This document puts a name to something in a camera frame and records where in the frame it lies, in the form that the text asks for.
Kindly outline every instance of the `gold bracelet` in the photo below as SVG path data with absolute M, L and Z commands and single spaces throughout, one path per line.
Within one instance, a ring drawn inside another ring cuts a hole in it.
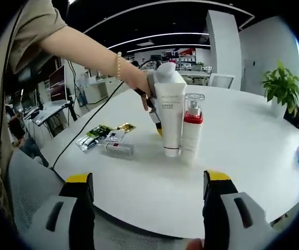
M 122 56 L 121 52 L 117 53 L 117 78 L 120 80 L 120 58 Z

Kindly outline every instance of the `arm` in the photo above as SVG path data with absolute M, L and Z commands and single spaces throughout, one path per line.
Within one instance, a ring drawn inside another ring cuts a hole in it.
M 71 28 L 64 27 L 39 42 L 39 46 L 53 55 L 66 58 L 91 69 L 98 69 L 104 74 L 116 76 L 116 53 L 108 50 L 87 35 Z M 120 78 L 127 85 L 139 88 L 150 95 L 146 74 L 121 58 Z M 142 98 L 145 110 L 146 101 Z

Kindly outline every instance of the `white pot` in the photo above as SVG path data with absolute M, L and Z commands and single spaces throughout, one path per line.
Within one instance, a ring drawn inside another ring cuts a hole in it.
M 273 115 L 276 118 L 283 119 L 284 113 L 287 109 L 287 103 L 285 103 L 284 105 L 282 105 L 282 103 L 278 104 L 278 99 L 276 98 L 276 96 L 274 96 L 272 99 L 271 109 Z

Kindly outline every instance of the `clear pump head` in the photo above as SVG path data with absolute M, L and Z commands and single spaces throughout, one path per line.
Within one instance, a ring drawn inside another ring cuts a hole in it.
M 203 94 L 185 94 L 185 115 L 198 117 L 202 112 L 202 105 L 205 100 Z

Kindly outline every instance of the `green leaves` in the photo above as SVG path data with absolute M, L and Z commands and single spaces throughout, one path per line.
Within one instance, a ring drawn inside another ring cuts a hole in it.
M 278 68 L 272 72 L 266 72 L 264 78 L 265 80 L 260 84 L 266 89 L 267 101 L 269 102 L 276 96 L 278 104 L 284 105 L 287 103 L 288 112 L 294 112 L 294 116 L 296 116 L 299 97 L 297 82 L 299 83 L 299 78 L 285 68 L 281 61 L 278 61 Z

